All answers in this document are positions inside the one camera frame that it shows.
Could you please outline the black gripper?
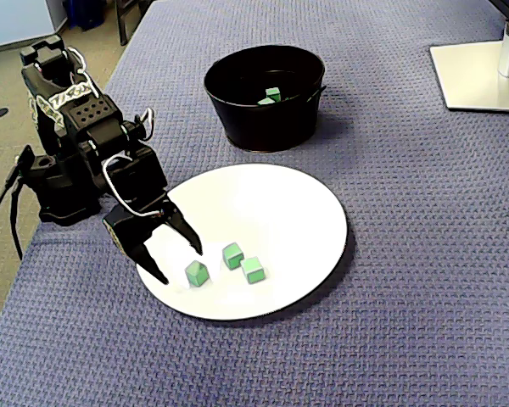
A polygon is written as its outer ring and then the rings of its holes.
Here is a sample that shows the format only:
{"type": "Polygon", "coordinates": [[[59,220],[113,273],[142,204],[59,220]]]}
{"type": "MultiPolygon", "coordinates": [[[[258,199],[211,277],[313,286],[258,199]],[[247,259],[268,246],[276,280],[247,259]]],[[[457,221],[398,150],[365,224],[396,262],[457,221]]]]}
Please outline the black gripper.
{"type": "Polygon", "coordinates": [[[169,283],[149,253],[145,242],[162,222],[184,237],[198,255],[203,254],[198,233],[177,205],[169,200],[167,180],[156,152],[150,146],[133,146],[98,157],[103,189],[116,200],[103,217],[117,248],[164,285],[169,283]]]}

